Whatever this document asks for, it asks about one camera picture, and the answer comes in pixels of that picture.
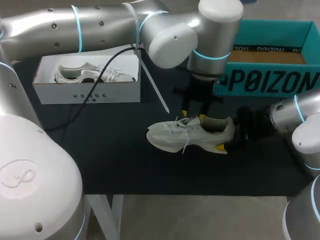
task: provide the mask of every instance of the black table surface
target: black table surface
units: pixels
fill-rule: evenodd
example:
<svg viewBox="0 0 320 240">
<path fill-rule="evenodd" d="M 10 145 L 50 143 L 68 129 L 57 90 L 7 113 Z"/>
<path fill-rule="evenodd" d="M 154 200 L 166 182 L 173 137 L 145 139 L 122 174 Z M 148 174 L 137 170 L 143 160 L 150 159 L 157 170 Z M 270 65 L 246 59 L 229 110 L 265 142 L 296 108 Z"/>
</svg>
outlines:
<svg viewBox="0 0 320 240">
<path fill-rule="evenodd" d="M 253 142 L 248 150 L 215 154 L 198 146 L 169 153 L 152 146 L 147 127 L 182 117 L 182 99 L 174 87 L 188 84 L 189 74 L 159 69 L 143 60 L 170 109 L 167 113 L 142 71 L 141 102 L 88 104 L 75 122 L 49 132 L 78 165 L 85 194 L 165 194 L 223 196 L 295 196 L 310 181 L 284 140 L 275 135 Z M 44 128 L 65 123 L 80 105 L 41 105 L 32 86 L 40 58 L 14 68 Z M 237 108 L 260 108 L 277 102 L 271 97 L 224 97 L 208 116 L 234 116 Z M 199 111 L 192 103 L 190 112 Z"/>
</svg>

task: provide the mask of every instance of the white shoe box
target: white shoe box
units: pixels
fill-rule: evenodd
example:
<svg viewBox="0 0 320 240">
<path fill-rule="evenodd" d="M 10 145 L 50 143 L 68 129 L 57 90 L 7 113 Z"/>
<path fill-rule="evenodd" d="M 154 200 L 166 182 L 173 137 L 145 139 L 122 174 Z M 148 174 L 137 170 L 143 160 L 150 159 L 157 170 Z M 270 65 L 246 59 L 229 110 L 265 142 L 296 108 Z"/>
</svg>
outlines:
<svg viewBox="0 0 320 240">
<path fill-rule="evenodd" d="M 108 60 L 130 45 L 102 51 L 61 54 L 42 57 L 33 80 L 33 87 L 42 104 L 82 104 L 94 83 L 56 83 L 55 73 L 58 65 L 66 68 L 78 68 L 85 63 L 95 66 L 106 65 Z M 102 82 L 94 89 L 88 104 L 134 103 L 140 102 L 141 65 L 133 50 L 117 56 L 109 65 L 120 69 L 136 81 Z"/>
</svg>

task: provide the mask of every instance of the white sneaker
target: white sneaker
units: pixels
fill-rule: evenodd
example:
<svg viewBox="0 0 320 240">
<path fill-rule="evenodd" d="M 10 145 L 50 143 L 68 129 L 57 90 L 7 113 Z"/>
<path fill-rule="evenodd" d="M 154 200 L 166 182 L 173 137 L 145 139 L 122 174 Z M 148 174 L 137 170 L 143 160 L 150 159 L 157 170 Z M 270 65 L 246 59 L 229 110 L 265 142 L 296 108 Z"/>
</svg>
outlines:
<svg viewBox="0 0 320 240">
<path fill-rule="evenodd" d="M 103 67 L 85 63 L 77 68 L 67 68 L 59 65 L 55 74 L 57 83 L 81 83 L 84 79 L 93 79 L 96 82 Z M 105 82 L 133 82 L 134 78 L 120 72 L 120 69 L 107 68 L 101 79 Z"/>
<path fill-rule="evenodd" d="M 175 121 L 158 122 L 150 127 L 146 134 L 148 141 L 156 148 L 170 153 L 185 151 L 188 145 L 198 145 L 212 153 L 226 154 L 216 146 L 231 141 L 235 134 L 235 125 L 231 117 L 213 119 L 204 117 L 183 118 Z"/>
<path fill-rule="evenodd" d="M 86 76 L 86 78 L 93 78 L 94 81 L 98 79 L 102 68 L 99 71 L 93 70 L 83 70 L 81 75 Z M 123 83 L 123 82 L 133 82 L 134 78 L 128 74 L 122 73 L 121 69 L 107 68 L 101 76 L 101 79 L 105 83 Z"/>
<path fill-rule="evenodd" d="M 62 65 L 57 67 L 55 72 L 55 79 L 57 83 L 81 83 L 84 79 L 90 76 L 83 75 L 84 70 L 99 71 L 99 67 L 86 62 L 84 65 L 77 68 L 68 68 Z"/>
</svg>

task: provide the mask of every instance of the circular logo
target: circular logo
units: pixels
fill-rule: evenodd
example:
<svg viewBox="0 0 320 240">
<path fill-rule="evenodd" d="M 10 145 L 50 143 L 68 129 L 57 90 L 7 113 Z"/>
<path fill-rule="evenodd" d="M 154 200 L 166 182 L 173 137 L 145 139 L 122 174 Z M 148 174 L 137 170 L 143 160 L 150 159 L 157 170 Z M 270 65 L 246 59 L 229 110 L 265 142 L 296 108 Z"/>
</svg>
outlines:
<svg viewBox="0 0 320 240">
<path fill-rule="evenodd" d="M 9 199 L 31 195 L 38 187 L 38 166 L 30 160 L 14 160 L 0 168 L 0 194 Z"/>
</svg>

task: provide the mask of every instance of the cardboard box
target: cardboard box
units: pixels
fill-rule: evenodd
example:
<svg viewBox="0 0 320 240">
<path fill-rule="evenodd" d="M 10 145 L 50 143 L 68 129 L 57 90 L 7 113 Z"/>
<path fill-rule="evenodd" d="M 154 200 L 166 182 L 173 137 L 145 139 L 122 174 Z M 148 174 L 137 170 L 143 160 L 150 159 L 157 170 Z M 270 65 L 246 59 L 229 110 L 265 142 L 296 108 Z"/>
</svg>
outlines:
<svg viewBox="0 0 320 240">
<path fill-rule="evenodd" d="M 242 20 L 219 96 L 287 98 L 320 87 L 320 34 L 311 21 Z"/>
<path fill-rule="evenodd" d="M 56 83 L 55 73 L 58 65 L 77 68 L 88 62 L 95 66 L 104 66 L 115 53 L 129 47 L 127 45 L 103 51 L 42 57 L 33 80 L 33 87 L 41 103 L 82 104 L 94 85 L 90 82 Z M 140 102 L 140 63 L 133 51 L 117 56 L 109 66 L 121 69 L 123 73 L 133 76 L 135 81 L 99 83 L 87 103 Z"/>
</svg>

